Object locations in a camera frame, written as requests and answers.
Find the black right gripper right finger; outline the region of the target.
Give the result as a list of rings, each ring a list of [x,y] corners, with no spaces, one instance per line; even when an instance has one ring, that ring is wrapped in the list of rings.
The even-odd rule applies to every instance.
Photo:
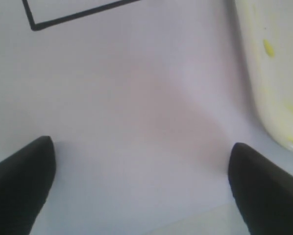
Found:
[[[245,143],[234,144],[228,181],[252,235],[293,235],[293,176]]]

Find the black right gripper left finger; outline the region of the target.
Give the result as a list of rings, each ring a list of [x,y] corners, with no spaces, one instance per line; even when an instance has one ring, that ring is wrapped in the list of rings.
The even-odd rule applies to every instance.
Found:
[[[41,136],[0,162],[0,235],[28,235],[56,173],[54,144]]]

